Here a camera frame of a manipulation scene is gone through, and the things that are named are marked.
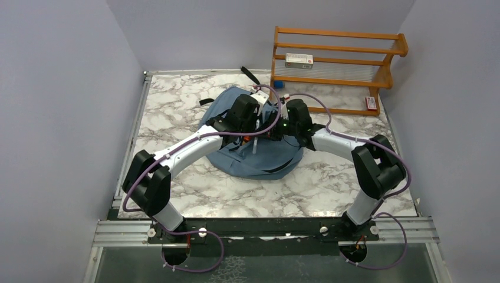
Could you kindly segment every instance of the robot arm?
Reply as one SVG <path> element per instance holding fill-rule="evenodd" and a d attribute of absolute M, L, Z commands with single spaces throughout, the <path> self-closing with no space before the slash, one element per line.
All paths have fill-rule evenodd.
<path fill-rule="evenodd" d="M 234 136 L 219 136 L 216 133 L 255 131 L 257 115 L 267 99 L 267 94 L 260 91 L 252 96 L 241 95 L 225 117 L 216 116 L 210 119 L 207 125 L 187 139 L 154 154 L 145 150 L 138 152 L 130 165 L 123 190 L 128 193 L 132 184 L 155 160 L 167 156 L 153 168 L 151 177 L 146 176 L 134 188 L 131 198 L 148 216 L 162 223 L 168 230 L 175 230 L 184 218 L 169 201 L 171 180 L 197 159 L 225 147 L 236 139 Z M 280 118 L 276 126 L 265 135 L 267 138 L 294 136 L 303 147 L 329 152 L 354 162 L 361 190 L 353 205 L 342 215 L 342 232 L 355 233 L 371 219 L 372 211 L 385 193 L 394 189 L 406 177 L 403 166 L 389 154 L 376 150 L 372 145 L 334 136 L 323 125 L 313 124 L 302 100 L 287 102 L 287 112 L 288 119 Z M 213 136 L 202 137 L 208 133 L 213 133 Z M 384 136 L 378 135 L 371 140 L 392 149 Z"/>

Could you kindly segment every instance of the wooden shelf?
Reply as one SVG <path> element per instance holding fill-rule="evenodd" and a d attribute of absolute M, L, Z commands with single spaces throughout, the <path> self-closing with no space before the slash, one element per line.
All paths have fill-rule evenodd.
<path fill-rule="evenodd" d="M 381 48 L 367 48 L 367 47 L 352 47 L 352 46 L 336 46 L 336 45 L 316 45 L 316 44 L 302 44 L 291 42 L 279 42 L 279 34 L 298 34 L 298 35 L 317 35 L 323 37 L 346 37 L 346 38 L 364 38 L 364 40 L 387 40 L 392 41 L 392 47 L 389 49 Z M 294 48 L 304 50 L 323 50 L 323 51 L 340 51 L 340 52 L 359 52 L 369 54 L 385 54 L 382 61 L 370 60 L 355 60 L 344 58 L 325 58 L 314 57 L 314 62 L 318 63 L 335 63 L 335 64 L 348 64 L 348 65 L 363 65 L 363 66 L 376 66 L 378 69 L 371 78 L 371 81 L 361 80 L 345 80 L 333 78 L 308 78 L 304 76 L 289 76 L 276 74 L 276 60 L 285 60 L 285 55 L 277 54 L 279 48 Z M 347 31 L 325 31 L 320 29 L 300 29 L 300 28 L 280 28 L 274 29 L 274 48 L 272 53 L 272 67 L 271 67 L 271 85 L 274 81 L 285 81 L 292 83 L 311 83 L 311 84 L 330 84 L 330 85 L 349 85 L 355 87 L 368 87 L 370 96 L 375 98 L 377 104 L 377 111 L 369 110 L 351 110 L 351 109 L 338 109 L 329 108 L 331 113 L 336 114 L 352 114 L 364 116 L 377 116 L 380 114 L 379 105 L 379 89 L 392 88 L 393 80 L 390 72 L 390 64 L 395 55 L 404 57 L 408 54 L 408 44 L 403 34 L 373 34 L 366 32 L 347 32 Z M 323 108 L 309 107 L 311 112 L 326 112 Z"/>
<path fill-rule="evenodd" d="M 378 87 L 378 88 L 387 87 L 386 84 L 375 83 L 372 81 L 328 80 L 326 78 L 285 77 L 281 75 L 275 75 L 274 80 L 289 81 L 291 83 L 350 85 L 353 87 Z"/>
<path fill-rule="evenodd" d="M 276 55 L 275 59 L 276 60 L 285 60 L 285 55 Z M 382 62 L 382 61 L 352 60 L 352 59 L 338 59 L 338 58 L 321 58 L 321 57 L 314 57 L 314 62 L 337 63 L 337 64 L 352 64 L 352 65 L 384 66 L 384 62 Z"/>
<path fill-rule="evenodd" d="M 276 43 L 275 46 L 278 48 L 295 48 L 295 49 L 309 49 L 309 50 L 327 50 L 327 51 L 346 51 L 346 52 L 359 52 L 359 53 L 405 55 L 403 50 L 390 50 L 390 49 L 378 49 L 378 48 L 330 46 L 330 45 L 300 44 L 300 43 L 288 43 L 288 42 L 278 42 L 278 43 Z"/>

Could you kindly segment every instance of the white marble tabletop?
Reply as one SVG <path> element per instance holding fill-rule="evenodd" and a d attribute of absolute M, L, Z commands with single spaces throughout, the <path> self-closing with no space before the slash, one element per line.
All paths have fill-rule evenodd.
<path fill-rule="evenodd" d="M 269 83 L 269 74 L 256 77 Z M 142 149 L 154 153 L 191 135 L 209 107 L 201 107 L 199 100 L 215 98 L 233 85 L 249 90 L 253 82 L 243 74 L 155 75 L 134 154 Z M 364 97 L 368 96 L 364 88 L 298 84 L 287 84 L 279 92 L 307 92 L 329 107 L 358 109 L 364 108 Z M 308 99 L 304 101 L 314 105 Z M 311 116 L 315 123 L 325 124 L 328 120 L 325 114 Z M 393 139 L 383 109 L 378 117 L 335 115 L 330 127 L 360 137 L 383 134 Z M 172 181 L 171 202 L 185 217 L 340 216 L 359 189 L 352 162 L 323 152 L 305 150 L 299 165 L 276 181 L 232 177 L 203 157 Z M 128 207 L 137 205 L 130 201 Z M 379 211 L 416 216 L 409 191 L 388 199 Z M 142 212 L 123 212 L 120 207 L 119 218 L 144 216 Z"/>

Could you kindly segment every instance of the blue cloth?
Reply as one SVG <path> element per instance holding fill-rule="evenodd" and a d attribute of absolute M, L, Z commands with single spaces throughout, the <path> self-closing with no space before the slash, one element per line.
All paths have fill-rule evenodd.
<path fill-rule="evenodd" d="M 203 116 L 199 128 L 210 118 L 215 117 L 231 108 L 234 101 L 241 95 L 250 95 L 249 91 L 238 87 L 225 90 L 212 102 Z M 262 110 L 264 121 L 271 112 L 277 111 L 273 106 L 266 104 Z M 294 137 L 285 136 L 285 140 L 271 141 L 258 139 L 257 151 L 253 154 L 254 141 L 244 144 L 234 151 L 229 151 L 237 145 L 229 144 L 223 149 L 207 155 L 208 160 L 221 171 L 236 177 L 244 177 L 254 180 L 278 180 L 290 173 L 302 159 L 304 149 L 299 146 Z M 281 170 L 268 173 L 266 170 L 274 170 L 283 166 Z"/>

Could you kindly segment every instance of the shelf rung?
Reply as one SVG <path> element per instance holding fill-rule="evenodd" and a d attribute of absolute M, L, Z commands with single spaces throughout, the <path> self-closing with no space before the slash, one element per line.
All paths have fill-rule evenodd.
<path fill-rule="evenodd" d="M 288 81 L 291 83 L 311 83 L 311 84 L 336 84 L 336 85 L 351 85 L 355 87 L 378 87 L 386 88 L 387 84 L 375 83 L 372 81 L 348 81 L 348 80 L 328 80 L 325 78 L 303 78 L 303 77 L 286 77 L 275 75 L 274 81 Z"/>
<path fill-rule="evenodd" d="M 312 113 L 326 113 L 325 108 L 323 107 L 307 107 L 309 112 Z M 346 114 L 346 115 L 365 115 L 365 116 L 378 116 L 380 114 L 379 111 L 368 111 L 368 110 L 351 110 L 351 109 L 338 109 L 338 108 L 329 108 L 328 109 L 331 114 Z"/>
<path fill-rule="evenodd" d="M 363 47 L 348 47 L 348 46 L 330 46 L 330 45 L 315 45 L 315 44 L 300 44 L 277 42 L 276 47 L 280 48 L 295 48 L 295 49 L 312 49 L 312 50 L 328 50 L 328 51 L 347 51 L 347 52 L 360 52 L 360 53 L 376 53 L 376 54 L 392 54 L 392 55 L 405 55 L 402 50 L 389 50 L 378 48 L 363 48 Z"/>
<path fill-rule="evenodd" d="M 285 60 L 285 55 L 276 55 L 274 58 L 276 60 Z M 314 62 L 323 62 L 323 63 L 384 66 L 384 62 L 382 61 L 351 60 L 351 59 L 322 58 L 322 57 L 314 57 L 313 60 Z"/>
<path fill-rule="evenodd" d="M 279 34 L 323 35 L 328 37 L 372 38 L 375 40 L 397 40 L 397 34 L 371 34 L 368 32 L 323 31 L 321 29 L 278 28 Z"/>

